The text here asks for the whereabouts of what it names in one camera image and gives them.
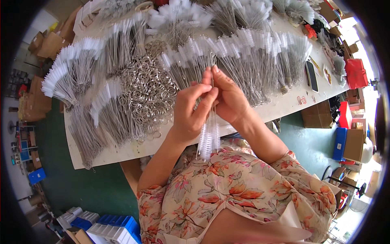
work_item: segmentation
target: green floor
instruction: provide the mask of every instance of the green floor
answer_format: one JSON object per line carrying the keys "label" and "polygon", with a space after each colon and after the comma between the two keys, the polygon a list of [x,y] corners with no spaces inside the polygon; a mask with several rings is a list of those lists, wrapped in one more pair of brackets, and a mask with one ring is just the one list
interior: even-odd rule
{"label": "green floor", "polygon": [[[47,175],[42,185],[55,215],[80,206],[100,215],[133,215],[138,219],[136,198],[119,164],[95,167],[96,172],[73,169],[58,100],[53,99],[52,110],[36,126],[39,157]],[[305,129],[297,112],[282,118],[279,136],[310,174],[321,177],[328,165],[338,167],[338,162],[330,159],[335,129]]]}

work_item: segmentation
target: white plastic crate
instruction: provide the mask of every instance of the white plastic crate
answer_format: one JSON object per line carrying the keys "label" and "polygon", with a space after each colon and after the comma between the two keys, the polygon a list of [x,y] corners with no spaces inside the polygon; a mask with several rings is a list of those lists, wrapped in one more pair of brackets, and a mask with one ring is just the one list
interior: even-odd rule
{"label": "white plastic crate", "polygon": [[76,215],[72,213],[64,213],[60,217],[57,218],[58,223],[60,223],[61,227],[64,230],[71,228],[71,222],[77,218]]}
{"label": "white plastic crate", "polygon": [[82,208],[80,208],[80,207],[72,207],[72,208],[69,209],[67,212],[68,212],[68,213],[71,213],[71,214],[73,214],[73,215],[75,215],[75,216],[78,217],[80,214],[83,213],[83,210],[82,210]]}
{"label": "white plastic crate", "polygon": [[95,244],[137,244],[123,227],[94,223],[87,234]]}
{"label": "white plastic crate", "polygon": [[84,211],[84,213],[81,214],[79,217],[82,219],[88,220],[92,224],[94,224],[100,218],[99,214],[92,213],[89,211]]}

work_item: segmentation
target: black smartphone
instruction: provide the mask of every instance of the black smartphone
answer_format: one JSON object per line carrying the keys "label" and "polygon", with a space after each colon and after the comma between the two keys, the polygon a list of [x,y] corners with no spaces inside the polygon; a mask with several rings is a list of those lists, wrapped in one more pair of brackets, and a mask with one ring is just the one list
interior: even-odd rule
{"label": "black smartphone", "polygon": [[319,92],[316,72],[314,71],[314,65],[310,61],[306,61],[305,70],[310,88],[314,92]]}

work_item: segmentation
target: floral pattern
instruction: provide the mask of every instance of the floral pattern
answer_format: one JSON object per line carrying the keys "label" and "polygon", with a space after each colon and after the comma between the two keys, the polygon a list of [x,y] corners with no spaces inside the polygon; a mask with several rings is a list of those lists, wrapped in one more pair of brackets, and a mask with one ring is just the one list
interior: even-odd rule
{"label": "floral pattern", "polygon": [[321,242],[329,229],[336,200],[330,188],[286,155],[273,164],[258,159],[245,140],[222,141],[209,161],[196,159],[188,147],[166,186],[137,193],[143,243],[166,243],[163,234],[188,239],[199,236],[222,203],[262,221],[277,221],[294,203],[307,241]]}

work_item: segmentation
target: blue plastic crate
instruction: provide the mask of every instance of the blue plastic crate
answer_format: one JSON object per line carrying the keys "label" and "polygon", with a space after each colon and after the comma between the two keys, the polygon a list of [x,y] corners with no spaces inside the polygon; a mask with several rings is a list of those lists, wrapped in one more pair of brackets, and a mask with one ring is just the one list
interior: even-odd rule
{"label": "blue plastic crate", "polygon": [[28,142],[26,140],[20,141],[20,147],[22,148],[22,150],[27,149],[28,148]]}
{"label": "blue plastic crate", "polygon": [[88,220],[77,217],[71,222],[71,226],[75,226],[87,231],[89,228],[91,228],[92,223],[89,222]]}
{"label": "blue plastic crate", "polygon": [[346,140],[347,140],[347,128],[337,128],[335,148],[332,157],[334,160],[345,161],[345,158],[343,158],[342,156],[344,154]]}
{"label": "blue plastic crate", "polygon": [[21,151],[20,152],[20,160],[21,161],[30,160],[30,154],[28,153],[28,151]]}
{"label": "blue plastic crate", "polygon": [[137,243],[142,244],[140,235],[141,229],[133,216],[105,214],[96,222],[99,224],[124,227]]}
{"label": "blue plastic crate", "polygon": [[37,169],[28,174],[28,179],[30,180],[31,185],[36,184],[45,178],[46,174],[45,171],[43,171],[43,168]]}

